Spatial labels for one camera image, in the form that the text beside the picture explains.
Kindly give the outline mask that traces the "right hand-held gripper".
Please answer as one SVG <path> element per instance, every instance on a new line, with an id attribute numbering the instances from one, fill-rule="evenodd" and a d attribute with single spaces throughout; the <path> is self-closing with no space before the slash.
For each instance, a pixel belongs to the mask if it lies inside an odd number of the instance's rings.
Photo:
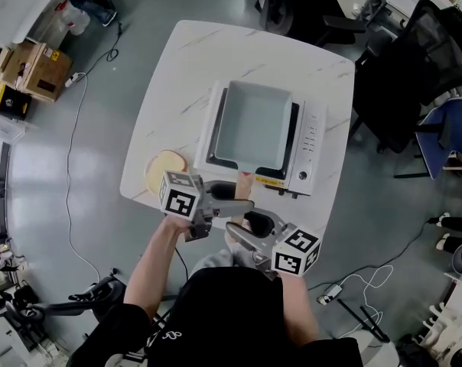
<path id="1" fill-rule="evenodd" d="M 301 278 L 317 261 L 320 235 L 293 223 L 281 229 L 281 219 L 271 211 L 250 211 L 246 220 L 251 231 L 234 222 L 226 224 L 226 231 L 241 246 L 252 251 L 257 268 L 265 273 Z"/>

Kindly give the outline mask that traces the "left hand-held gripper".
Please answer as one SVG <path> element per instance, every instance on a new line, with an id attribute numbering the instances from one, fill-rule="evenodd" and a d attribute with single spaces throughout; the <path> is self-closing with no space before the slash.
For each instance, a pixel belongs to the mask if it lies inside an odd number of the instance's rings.
<path id="1" fill-rule="evenodd" d="M 213 199 L 218 201 L 218 217 L 244 216 L 254 209 L 251 200 L 234 200 L 236 184 L 224 180 L 203 182 L 198 174 L 165 171 L 158 193 L 161 211 L 165 215 L 190 222 L 187 242 L 206 238 L 211 230 L 216 210 Z"/>

